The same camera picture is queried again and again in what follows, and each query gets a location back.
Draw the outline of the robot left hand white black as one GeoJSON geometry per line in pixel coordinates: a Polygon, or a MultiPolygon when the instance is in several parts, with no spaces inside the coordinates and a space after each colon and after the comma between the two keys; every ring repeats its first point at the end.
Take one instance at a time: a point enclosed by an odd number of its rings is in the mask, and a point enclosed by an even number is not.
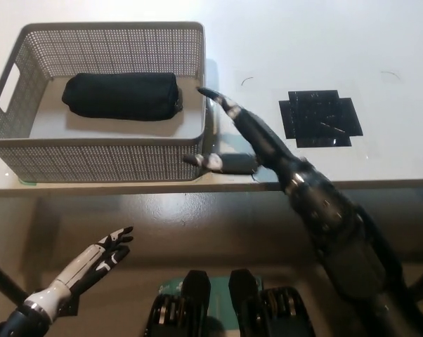
{"type": "Polygon", "coordinates": [[[98,283],[129,254],[133,228],[124,227],[88,246],[51,282],[24,301],[53,323],[71,299],[79,297],[98,283]]]}

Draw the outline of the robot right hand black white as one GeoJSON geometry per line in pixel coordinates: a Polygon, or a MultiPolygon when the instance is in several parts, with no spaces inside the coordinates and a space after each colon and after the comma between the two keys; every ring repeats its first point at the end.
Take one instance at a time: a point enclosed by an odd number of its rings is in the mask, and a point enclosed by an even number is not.
{"type": "Polygon", "coordinates": [[[209,172],[228,175],[254,175],[260,166],[272,170],[286,189],[291,183],[302,184],[314,172],[309,162],[294,156],[283,141],[258,116],[218,91],[198,87],[197,91],[221,106],[254,154],[187,154],[183,161],[209,172]]]}

